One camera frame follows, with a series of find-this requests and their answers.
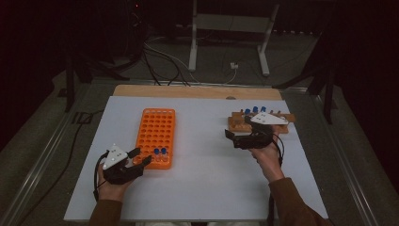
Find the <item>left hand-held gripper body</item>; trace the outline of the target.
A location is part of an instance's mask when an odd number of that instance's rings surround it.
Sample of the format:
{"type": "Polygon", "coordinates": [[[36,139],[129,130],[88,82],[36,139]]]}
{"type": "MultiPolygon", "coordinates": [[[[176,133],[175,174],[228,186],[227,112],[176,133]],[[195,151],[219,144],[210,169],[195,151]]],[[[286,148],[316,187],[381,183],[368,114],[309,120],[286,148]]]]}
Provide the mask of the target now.
{"type": "Polygon", "coordinates": [[[123,185],[143,175],[144,170],[138,168],[139,164],[127,166],[128,160],[133,159],[129,158],[127,153],[116,145],[108,150],[103,171],[105,180],[110,184],[123,185]]]}

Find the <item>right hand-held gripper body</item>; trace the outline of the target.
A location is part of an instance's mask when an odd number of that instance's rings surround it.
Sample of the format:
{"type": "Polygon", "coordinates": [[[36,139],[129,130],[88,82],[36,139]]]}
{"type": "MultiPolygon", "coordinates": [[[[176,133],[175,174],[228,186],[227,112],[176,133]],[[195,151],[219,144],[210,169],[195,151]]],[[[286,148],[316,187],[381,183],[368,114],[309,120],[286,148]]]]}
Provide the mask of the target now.
{"type": "Polygon", "coordinates": [[[276,114],[260,112],[257,114],[233,114],[233,146],[240,149],[261,149],[273,141],[273,126],[282,134],[287,133],[288,120],[276,114]]]}

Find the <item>wooden tube rack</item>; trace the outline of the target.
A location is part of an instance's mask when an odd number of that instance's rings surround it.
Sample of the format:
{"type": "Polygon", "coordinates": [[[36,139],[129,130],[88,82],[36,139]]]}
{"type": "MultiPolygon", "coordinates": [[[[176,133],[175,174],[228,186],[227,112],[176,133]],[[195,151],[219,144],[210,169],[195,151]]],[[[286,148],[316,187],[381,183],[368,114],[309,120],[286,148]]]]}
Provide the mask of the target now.
{"type": "Polygon", "coordinates": [[[261,113],[253,115],[252,112],[249,115],[252,117],[253,123],[245,123],[244,121],[244,111],[232,112],[228,117],[228,128],[232,132],[250,132],[252,129],[252,124],[255,125],[275,125],[280,134],[288,134],[288,125],[291,122],[295,122],[295,115],[291,113],[281,113],[280,111],[261,113]]]}

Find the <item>orange plastic tube rack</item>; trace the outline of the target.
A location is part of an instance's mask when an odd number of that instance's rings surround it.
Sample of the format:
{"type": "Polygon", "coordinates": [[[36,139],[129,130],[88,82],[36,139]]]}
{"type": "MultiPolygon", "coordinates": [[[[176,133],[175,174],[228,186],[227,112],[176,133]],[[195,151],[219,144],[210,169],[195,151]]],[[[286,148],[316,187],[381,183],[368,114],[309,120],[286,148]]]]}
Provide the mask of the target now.
{"type": "Polygon", "coordinates": [[[173,146],[175,132],[175,110],[171,108],[145,108],[139,124],[136,137],[136,147],[140,149],[140,154],[133,158],[133,163],[138,164],[147,157],[151,156],[152,161],[146,167],[149,170],[168,170],[173,161],[173,146]],[[154,149],[167,148],[168,161],[156,162],[154,149]]]}

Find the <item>person's left hand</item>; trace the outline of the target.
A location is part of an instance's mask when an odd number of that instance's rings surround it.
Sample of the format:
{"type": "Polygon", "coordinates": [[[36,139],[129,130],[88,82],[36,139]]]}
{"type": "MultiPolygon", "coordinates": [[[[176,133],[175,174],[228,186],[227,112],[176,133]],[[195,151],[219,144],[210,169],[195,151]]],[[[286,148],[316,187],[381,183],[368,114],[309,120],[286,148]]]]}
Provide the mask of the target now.
{"type": "Polygon", "coordinates": [[[98,192],[100,200],[110,200],[116,202],[123,202],[126,191],[132,181],[123,185],[113,185],[107,182],[104,178],[103,165],[98,167],[98,192]]]}

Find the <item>person's right hand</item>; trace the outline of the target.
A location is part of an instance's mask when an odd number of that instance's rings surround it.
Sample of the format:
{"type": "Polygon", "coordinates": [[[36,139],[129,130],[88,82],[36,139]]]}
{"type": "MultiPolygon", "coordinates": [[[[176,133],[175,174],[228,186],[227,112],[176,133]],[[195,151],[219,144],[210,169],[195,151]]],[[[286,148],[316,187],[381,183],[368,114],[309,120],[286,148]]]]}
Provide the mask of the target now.
{"type": "Polygon", "coordinates": [[[260,165],[264,177],[269,183],[280,180],[284,177],[279,163],[279,131],[275,125],[272,126],[273,141],[261,149],[250,149],[250,153],[260,165]]]}

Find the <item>white table cover sheet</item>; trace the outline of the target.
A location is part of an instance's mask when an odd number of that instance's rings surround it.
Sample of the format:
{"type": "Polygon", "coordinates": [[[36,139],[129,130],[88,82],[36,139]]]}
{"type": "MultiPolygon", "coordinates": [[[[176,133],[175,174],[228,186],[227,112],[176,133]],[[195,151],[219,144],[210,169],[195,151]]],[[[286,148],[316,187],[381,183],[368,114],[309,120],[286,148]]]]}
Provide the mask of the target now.
{"type": "Polygon", "coordinates": [[[170,169],[145,170],[126,192],[122,219],[131,221],[263,221],[269,187],[251,154],[225,137],[233,111],[263,106],[287,112],[283,101],[186,98],[109,98],[64,218],[86,221],[95,206],[97,159],[112,145],[136,145],[141,115],[148,107],[176,112],[170,169]]]}

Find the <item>black tripod stand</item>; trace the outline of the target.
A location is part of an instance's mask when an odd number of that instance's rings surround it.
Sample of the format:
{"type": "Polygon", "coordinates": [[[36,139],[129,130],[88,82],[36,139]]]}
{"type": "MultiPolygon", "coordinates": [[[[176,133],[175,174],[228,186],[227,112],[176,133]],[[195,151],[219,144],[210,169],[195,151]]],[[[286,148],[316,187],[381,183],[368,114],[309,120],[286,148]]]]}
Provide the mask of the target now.
{"type": "Polygon", "coordinates": [[[111,69],[108,69],[95,60],[94,58],[74,50],[71,47],[65,48],[65,73],[66,73],[66,88],[60,91],[62,97],[66,98],[65,111],[70,112],[75,102],[75,88],[74,88],[74,77],[77,76],[83,83],[89,83],[92,80],[92,75],[89,71],[89,67],[97,69],[102,73],[110,76],[119,81],[128,81],[127,77],[124,77],[118,73],[115,73],[111,69]]]}
{"type": "Polygon", "coordinates": [[[307,88],[307,93],[310,95],[319,95],[322,89],[325,90],[323,115],[329,124],[332,124],[332,96],[335,69],[337,67],[336,48],[333,47],[333,44],[334,42],[330,41],[326,37],[326,34],[323,33],[314,45],[301,74],[286,82],[273,86],[274,89],[287,89],[311,77],[312,81],[307,88]]]}

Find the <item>white metal stand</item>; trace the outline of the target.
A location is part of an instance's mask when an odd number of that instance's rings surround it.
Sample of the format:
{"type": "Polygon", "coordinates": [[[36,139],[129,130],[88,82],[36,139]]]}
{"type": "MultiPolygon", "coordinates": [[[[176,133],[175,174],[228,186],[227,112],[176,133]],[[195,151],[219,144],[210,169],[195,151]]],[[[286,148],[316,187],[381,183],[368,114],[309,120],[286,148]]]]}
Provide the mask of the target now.
{"type": "Polygon", "coordinates": [[[217,15],[198,13],[198,0],[193,0],[191,47],[188,60],[188,70],[190,72],[194,72],[197,68],[197,32],[199,29],[213,31],[253,32],[263,33],[263,42],[257,47],[257,53],[262,75],[268,76],[270,74],[270,69],[266,59],[265,50],[271,37],[279,7],[280,4],[273,4],[271,13],[268,17],[217,15]]]}

